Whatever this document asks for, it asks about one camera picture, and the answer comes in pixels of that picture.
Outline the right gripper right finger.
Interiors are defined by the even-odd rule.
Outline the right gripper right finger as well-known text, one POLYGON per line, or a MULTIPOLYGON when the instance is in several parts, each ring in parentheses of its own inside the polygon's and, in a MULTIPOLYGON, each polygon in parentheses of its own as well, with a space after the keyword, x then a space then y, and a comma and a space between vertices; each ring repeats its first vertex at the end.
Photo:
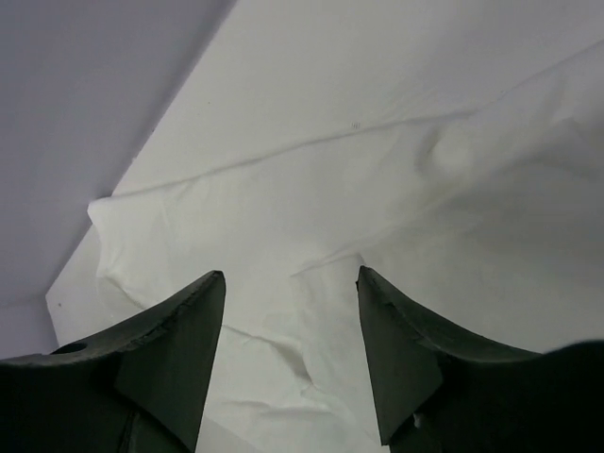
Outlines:
POLYGON ((357 291, 379 438, 391 451, 602 450, 602 342, 546 353, 501 344, 365 266, 357 291))

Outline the white printed t-shirt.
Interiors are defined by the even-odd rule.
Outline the white printed t-shirt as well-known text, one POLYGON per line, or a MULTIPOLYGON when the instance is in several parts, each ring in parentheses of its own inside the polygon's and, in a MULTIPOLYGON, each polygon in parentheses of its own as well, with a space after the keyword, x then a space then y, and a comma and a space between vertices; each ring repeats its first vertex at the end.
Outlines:
POLYGON ((355 281, 547 351, 603 334, 603 48, 469 116, 90 205, 116 310, 226 278, 208 418, 262 452, 377 452, 355 281))

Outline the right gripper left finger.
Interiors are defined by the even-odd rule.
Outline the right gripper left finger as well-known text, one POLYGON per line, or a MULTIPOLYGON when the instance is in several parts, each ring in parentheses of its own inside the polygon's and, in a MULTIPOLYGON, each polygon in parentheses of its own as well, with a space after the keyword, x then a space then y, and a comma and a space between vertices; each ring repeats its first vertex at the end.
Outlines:
POLYGON ((1 362, 4 452, 193 452, 223 321, 211 271, 48 355, 1 362))

